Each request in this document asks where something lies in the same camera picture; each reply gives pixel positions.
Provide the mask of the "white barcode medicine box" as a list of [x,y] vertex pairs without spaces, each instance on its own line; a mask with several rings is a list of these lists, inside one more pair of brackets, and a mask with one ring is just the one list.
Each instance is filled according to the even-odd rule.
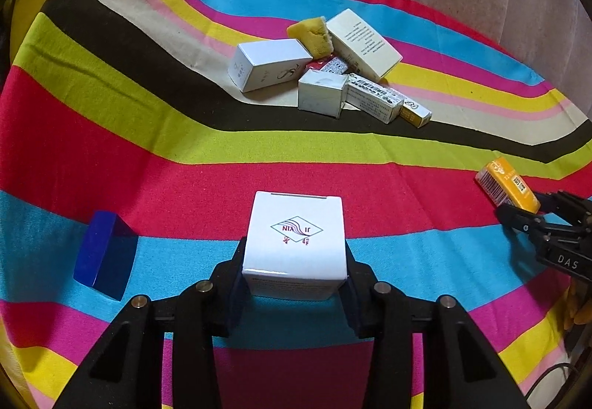
[[389,124],[399,115],[404,97],[398,92],[351,73],[346,79],[346,102]]

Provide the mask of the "small yellow white box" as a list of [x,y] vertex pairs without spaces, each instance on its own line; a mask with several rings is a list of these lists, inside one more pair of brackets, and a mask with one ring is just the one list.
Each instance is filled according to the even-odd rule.
[[399,116],[416,128],[421,128],[430,122],[433,113],[411,98],[402,102]]

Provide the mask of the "blue block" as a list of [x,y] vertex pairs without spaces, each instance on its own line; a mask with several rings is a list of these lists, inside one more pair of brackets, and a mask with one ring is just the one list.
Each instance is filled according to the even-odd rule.
[[115,212],[96,211],[85,230],[73,279],[120,301],[130,279],[138,234]]

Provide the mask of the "striped colourful bed cloth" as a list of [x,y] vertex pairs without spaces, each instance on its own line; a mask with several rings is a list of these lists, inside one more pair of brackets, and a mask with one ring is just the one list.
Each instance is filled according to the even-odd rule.
[[[387,82],[421,128],[299,110],[228,78],[242,42],[351,9],[402,54]],[[47,0],[1,92],[1,362],[53,405],[122,308],[73,279],[99,209],[138,234],[125,295],[179,294],[234,252],[257,191],[335,195],[357,259],[407,294],[457,297],[533,403],[562,384],[569,279],[497,223],[475,174],[591,192],[591,123],[498,44],[410,0]]]

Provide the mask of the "white box red logo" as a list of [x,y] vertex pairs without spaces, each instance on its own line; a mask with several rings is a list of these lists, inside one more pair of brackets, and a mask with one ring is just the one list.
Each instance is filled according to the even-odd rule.
[[242,275],[256,297],[331,298],[347,277],[342,199],[257,191]]

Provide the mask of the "yellow scrub sponge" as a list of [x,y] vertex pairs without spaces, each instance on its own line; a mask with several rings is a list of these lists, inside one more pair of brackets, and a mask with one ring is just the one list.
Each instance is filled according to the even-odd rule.
[[309,18],[287,27],[288,38],[297,39],[313,59],[322,59],[334,51],[331,35],[323,16]]

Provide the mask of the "red white small box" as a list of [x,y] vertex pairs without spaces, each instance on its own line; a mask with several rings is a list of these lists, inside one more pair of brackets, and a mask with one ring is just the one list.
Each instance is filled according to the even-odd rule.
[[306,64],[305,70],[317,70],[342,75],[347,74],[350,68],[339,56],[330,55],[322,59],[312,60]]

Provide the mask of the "small white side box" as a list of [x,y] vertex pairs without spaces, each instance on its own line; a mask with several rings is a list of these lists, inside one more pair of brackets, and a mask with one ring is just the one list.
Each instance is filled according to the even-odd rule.
[[344,74],[308,69],[298,80],[298,109],[338,118],[346,81]]

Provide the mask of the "orange white medicine box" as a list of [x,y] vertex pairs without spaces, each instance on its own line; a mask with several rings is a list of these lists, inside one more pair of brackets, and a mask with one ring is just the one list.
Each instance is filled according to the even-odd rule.
[[475,182],[496,207],[511,204],[532,214],[536,214],[541,207],[523,177],[503,156],[490,161],[478,171]]

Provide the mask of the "cream text-printed box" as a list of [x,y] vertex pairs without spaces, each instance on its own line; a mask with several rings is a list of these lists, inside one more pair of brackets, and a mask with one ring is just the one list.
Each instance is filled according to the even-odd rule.
[[375,82],[392,71],[402,55],[351,9],[326,22],[334,51],[361,76]]

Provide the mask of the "long white box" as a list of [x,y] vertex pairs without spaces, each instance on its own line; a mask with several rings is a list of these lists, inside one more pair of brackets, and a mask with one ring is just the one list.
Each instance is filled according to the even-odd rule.
[[312,60],[296,39],[244,42],[237,45],[228,74],[247,93],[297,79]]

